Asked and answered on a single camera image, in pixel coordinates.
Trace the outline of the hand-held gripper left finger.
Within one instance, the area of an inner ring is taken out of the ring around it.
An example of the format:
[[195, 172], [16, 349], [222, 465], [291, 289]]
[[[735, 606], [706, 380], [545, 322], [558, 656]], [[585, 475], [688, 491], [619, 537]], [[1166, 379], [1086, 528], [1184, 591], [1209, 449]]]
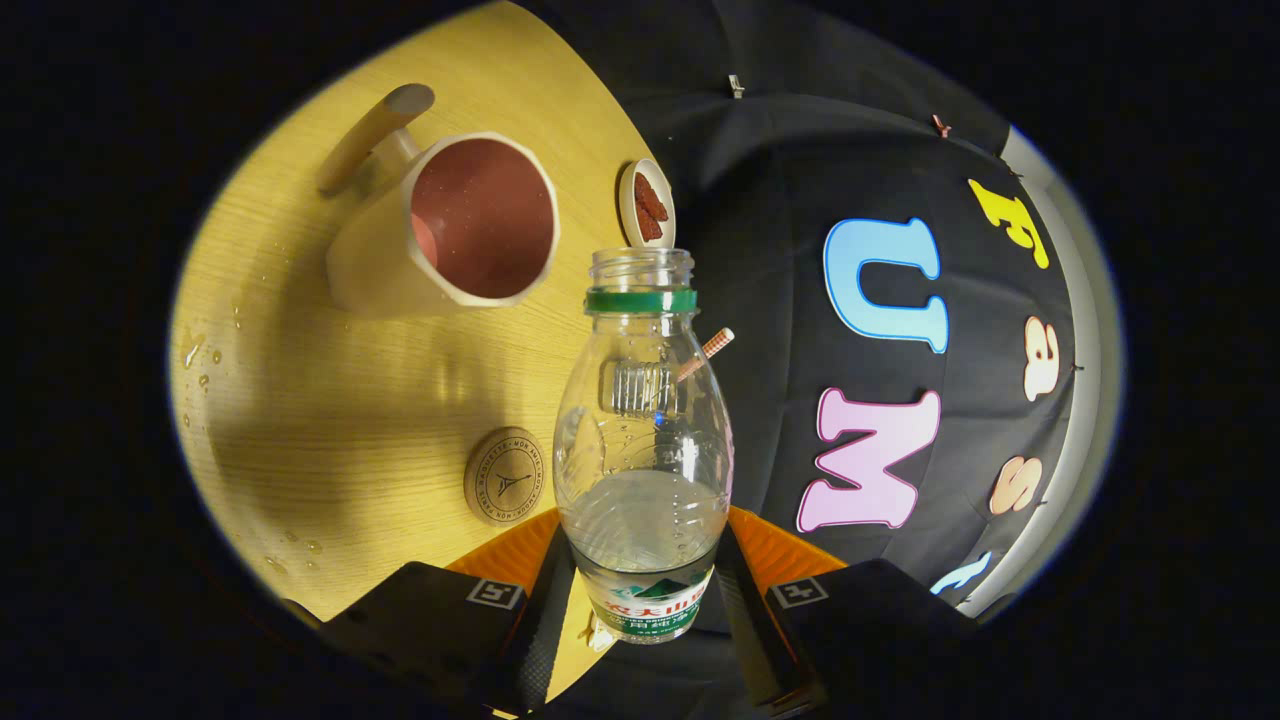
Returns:
[[329, 620], [285, 606], [330, 646], [466, 719], [543, 707], [573, 584], [556, 510], [444, 568], [410, 561]]

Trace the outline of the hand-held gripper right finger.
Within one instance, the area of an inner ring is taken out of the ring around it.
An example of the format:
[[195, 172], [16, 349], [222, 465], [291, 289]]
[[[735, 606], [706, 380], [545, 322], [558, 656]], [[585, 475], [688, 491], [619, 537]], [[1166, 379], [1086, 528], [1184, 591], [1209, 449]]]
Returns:
[[854, 565], [740, 507], [716, 573], [749, 700], [772, 719], [928, 719], [979, 623], [882, 559]]

